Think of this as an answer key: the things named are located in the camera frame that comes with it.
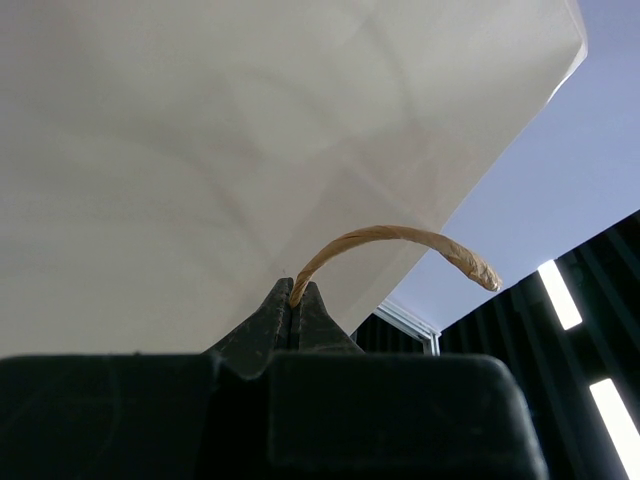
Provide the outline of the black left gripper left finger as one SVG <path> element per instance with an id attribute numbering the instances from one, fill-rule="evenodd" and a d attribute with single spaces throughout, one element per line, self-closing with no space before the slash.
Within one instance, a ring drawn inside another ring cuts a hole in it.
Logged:
<path id="1" fill-rule="evenodd" d="M 291 282 L 189 354 L 27 355 L 1 363 L 5 479 L 245 478 L 264 465 L 263 373 Z"/>

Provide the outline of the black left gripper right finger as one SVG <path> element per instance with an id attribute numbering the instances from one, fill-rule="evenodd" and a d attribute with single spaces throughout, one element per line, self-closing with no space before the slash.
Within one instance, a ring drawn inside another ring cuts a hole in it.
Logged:
<path id="1" fill-rule="evenodd" d="M 310 285 L 298 350 L 269 367 L 269 463 L 292 479 L 544 479 L 515 378 L 485 355 L 312 350 L 328 320 Z"/>

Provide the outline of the beige paper bag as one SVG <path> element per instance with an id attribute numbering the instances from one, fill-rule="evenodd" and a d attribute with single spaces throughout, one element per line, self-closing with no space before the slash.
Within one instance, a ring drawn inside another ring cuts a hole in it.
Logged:
<path id="1" fill-rule="evenodd" d="M 330 240 L 444 227 L 574 1 L 5 1 L 1 353 L 189 352 Z"/>

